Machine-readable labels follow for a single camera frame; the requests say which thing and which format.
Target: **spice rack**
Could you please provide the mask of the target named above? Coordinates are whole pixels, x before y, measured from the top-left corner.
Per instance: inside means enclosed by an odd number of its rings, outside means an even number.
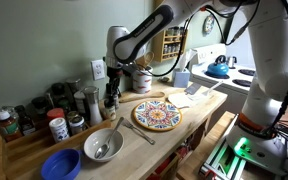
[[[55,143],[48,127],[28,136],[21,137],[3,147],[4,172],[7,179],[32,179],[40,177],[40,170],[45,160],[53,153],[65,149],[83,149],[87,137],[93,132],[111,127],[111,120],[104,120],[69,139]]]
[[[184,38],[184,42],[180,53],[183,54],[186,44],[187,31],[183,37],[181,33],[172,34],[170,32],[172,32],[171,29],[162,31],[153,38],[155,61],[163,62],[165,60],[177,58],[182,38]]]

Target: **green wall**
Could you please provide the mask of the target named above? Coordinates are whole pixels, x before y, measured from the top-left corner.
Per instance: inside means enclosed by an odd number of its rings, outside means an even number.
[[[0,0],[0,108],[27,105],[69,77],[99,87],[103,98],[108,78],[93,81],[90,61],[105,56],[108,28],[131,31],[152,11],[153,0]],[[216,31],[202,37],[207,13],[198,14],[187,49],[220,42]],[[152,63],[154,73],[172,63]],[[129,87],[130,78],[123,77],[120,89]]]

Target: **kettle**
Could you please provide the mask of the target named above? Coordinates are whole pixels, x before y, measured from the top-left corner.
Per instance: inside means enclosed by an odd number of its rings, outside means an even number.
[[[228,58],[228,60],[226,61],[226,64],[228,65],[228,67],[230,69],[235,69],[235,67],[234,67],[235,63],[237,63],[237,59],[235,56]]]
[[[207,73],[215,76],[225,76],[229,70],[226,62],[226,57],[220,55],[216,58],[214,63],[211,63],[207,67]]]

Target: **red lid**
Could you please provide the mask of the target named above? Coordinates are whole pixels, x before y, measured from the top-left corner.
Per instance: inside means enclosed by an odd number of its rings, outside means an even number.
[[[65,118],[64,110],[62,108],[54,108],[47,112],[47,119],[49,121],[55,118]]]

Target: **mug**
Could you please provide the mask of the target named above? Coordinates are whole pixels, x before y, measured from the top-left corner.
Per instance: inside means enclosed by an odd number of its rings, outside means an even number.
[[[146,70],[136,70],[132,74],[133,90],[138,94],[145,94],[151,91],[152,75],[149,72],[153,68],[148,66]]]

